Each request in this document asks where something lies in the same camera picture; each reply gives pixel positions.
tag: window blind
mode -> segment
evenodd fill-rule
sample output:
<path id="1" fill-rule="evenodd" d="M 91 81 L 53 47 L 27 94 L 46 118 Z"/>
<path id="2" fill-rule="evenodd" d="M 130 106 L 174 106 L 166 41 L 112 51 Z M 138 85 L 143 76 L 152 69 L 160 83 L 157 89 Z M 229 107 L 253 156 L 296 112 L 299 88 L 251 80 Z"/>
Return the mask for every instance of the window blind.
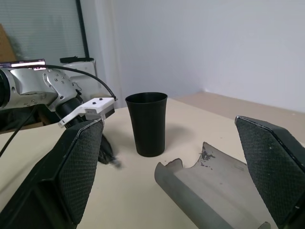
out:
<path id="1" fill-rule="evenodd" d="M 75 0 L 0 0 L 0 23 L 17 60 L 85 56 Z"/>

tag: black cable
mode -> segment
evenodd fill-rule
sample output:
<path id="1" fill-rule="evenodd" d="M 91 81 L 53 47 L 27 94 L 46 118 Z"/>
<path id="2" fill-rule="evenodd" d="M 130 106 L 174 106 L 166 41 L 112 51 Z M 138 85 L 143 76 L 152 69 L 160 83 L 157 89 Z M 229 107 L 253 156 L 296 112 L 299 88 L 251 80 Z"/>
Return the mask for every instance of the black cable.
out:
<path id="1" fill-rule="evenodd" d="M 34 106 L 33 110 L 31 111 L 30 115 L 19 124 L 19 126 L 17 127 L 17 129 L 15 130 L 15 132 L 10 136 L 10 138 L 8 139 L 8 141 L 5 143 L 4 147 L 2 148 L 2 150 L 0 151 L 0 157 L 2 156 L 2 154 L 4 153 L 4 151 L 6 150 L 6 148 L 9 146 L 10 142 L 13 140 L 13 138 L 16 136 L 16 134 L 18 133 L 18 131 L 20 131 L 20 129 L 26 124 L 26 122 L 32 117 L 32 115 L 35 113 L 35 111 L 37 110 L 37 106 Z"/>
<path id="2" fill-rule="evenodd" d="M 98 77 L 96 77 L 96 76 L 94 76 L 90 73 L 81 71 L 81 70 L 77 70 L 77 69 L 74 69 L 74 68 L 57 66 L 57 65 L 49 65 L 49 64 L 36 64 L 36 65 L 18 66 L 18 67 L 11 67 L 11 68 L 16 68 L 16 69 L 19 69 L 19 68 L 55 68 L 55 69 L 62 69 L 62 70 L 70 71 L 70 72 L 75 72 L 75 73 L 80 73 L 80 74 L 83 74 L 83 75 L 87 75 L 87 76 L 91 77 L 92 79 L 95 79 L 96 81 L 101 83 L 107 89 L 107 91 L 110 93 L 111 97 L 114 98 L 115 100 L 117 100 L 116 96 L 114 95 L 112 90 L 107 86 L 107 84 L 105 84 Z"/>

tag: dirt stain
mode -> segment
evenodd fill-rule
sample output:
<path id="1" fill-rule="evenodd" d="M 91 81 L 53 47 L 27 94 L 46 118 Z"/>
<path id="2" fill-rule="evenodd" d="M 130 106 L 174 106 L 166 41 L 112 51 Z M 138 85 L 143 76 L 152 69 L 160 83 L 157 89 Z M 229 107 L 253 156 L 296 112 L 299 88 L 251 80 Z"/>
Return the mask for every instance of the dirt stain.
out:
<path id="1" fill-rule="evenodd" d="M 204 146 L 202 147 L 201 156 L 202 156 L 202 159 L 205 160 L 205 161 L 208 161 L 208 160 L 210 160 L 211 158 L 215 158 L 215 156 L 213 156 L 212 154 L 208 154 L 208 153 L 206 152 Z"/>

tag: table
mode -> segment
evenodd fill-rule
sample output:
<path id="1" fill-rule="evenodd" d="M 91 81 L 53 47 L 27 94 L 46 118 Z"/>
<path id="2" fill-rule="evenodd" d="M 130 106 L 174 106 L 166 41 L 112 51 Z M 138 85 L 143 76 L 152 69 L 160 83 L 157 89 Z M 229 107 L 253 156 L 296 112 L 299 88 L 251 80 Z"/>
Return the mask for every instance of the table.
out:
<path id="1" fill-rule="evenodd" d="M 305 143 L 305 113 L 209 92 L 198 92 L 176 100 L 231 119 L 242 115 L 264 120 L 286 128 L 298 141 Z"/>
<path id="2" fill-rule="evenodd" d="M 57 124 L 20 131 L 0 159 L 0 210 L 29 171 L 60 138 Z M 181 158 L 193 166 L 203 141 L 245 162 L 234 120 L 169 99 L 166 150 L 154 158 L 138 155 L 127 108 L 105 120 L 105 136 L 121 169 L 98 163 L 96 177 L 78 229 L 197 228 L 154 180 L 158 162 Z M 0 135 L 0 146 L 11 133 Z"/>

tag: textured rubber pad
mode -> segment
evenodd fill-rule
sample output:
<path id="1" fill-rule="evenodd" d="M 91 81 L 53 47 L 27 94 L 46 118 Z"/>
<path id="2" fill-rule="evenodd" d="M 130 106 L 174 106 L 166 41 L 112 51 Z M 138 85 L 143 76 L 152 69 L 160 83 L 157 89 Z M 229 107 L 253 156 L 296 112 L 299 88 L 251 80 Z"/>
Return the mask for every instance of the textured rubber pad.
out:
<path id="1" fill-rule="evenodd" d="M 74 223 L 79 224 L 93 185 L 98 162 L 102 123 L 81 132 L 59 173 L 59 187 Z"/>
<path id="2" fill-rule="evenodd" d="M 251 178 L 281 228 L 304 197 L 305 174 L 271 131 L 243 119 L 236 126 Z"/>

